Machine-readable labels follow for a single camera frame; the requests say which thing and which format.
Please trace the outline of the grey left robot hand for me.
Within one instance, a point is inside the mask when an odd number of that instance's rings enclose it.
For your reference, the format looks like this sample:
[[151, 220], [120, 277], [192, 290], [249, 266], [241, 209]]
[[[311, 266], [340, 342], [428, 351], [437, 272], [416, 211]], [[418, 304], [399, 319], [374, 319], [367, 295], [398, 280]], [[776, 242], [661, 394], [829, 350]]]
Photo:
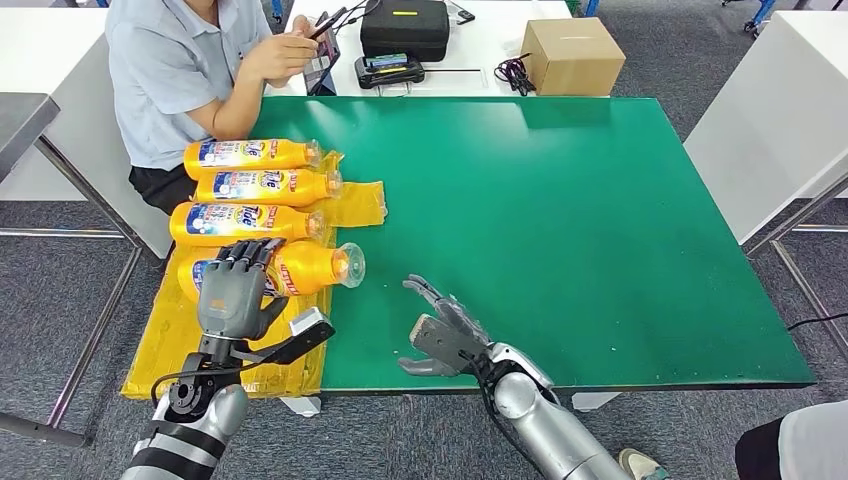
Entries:
[[266, 293], [267, 267], [285, 244], [280, 238], [239, 240], [222, 247], [205, 267], [197, 318], [206, 335], [236, 340], [259, 340], [282, 314], [289, 299]]

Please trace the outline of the person's right hand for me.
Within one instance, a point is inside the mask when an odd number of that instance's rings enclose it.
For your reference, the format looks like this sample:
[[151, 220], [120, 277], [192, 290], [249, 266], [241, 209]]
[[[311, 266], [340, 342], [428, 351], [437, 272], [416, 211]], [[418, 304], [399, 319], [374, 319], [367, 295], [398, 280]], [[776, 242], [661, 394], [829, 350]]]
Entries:
[[238, 80], [283, 82], [301, 74], [317, 53], [318, 43], [295, 33], [271, 35], [241, 62]]

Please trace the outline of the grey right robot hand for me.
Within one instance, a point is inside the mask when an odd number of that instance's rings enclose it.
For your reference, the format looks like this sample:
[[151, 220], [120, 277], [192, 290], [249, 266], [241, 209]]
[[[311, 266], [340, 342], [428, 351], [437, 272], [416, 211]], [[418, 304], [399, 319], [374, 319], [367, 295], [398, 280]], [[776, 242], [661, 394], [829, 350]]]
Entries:
[[427, 357], [401, 357], [400, 368], [412, 376], [472, 374], [472, 361], [491, 344], [481, 324], [453, 295], [443, 295], [419, 275], [410, 274], [402, 286], [418, 293], [435, 313], [421, 314], [409, 334], [413, 348]]

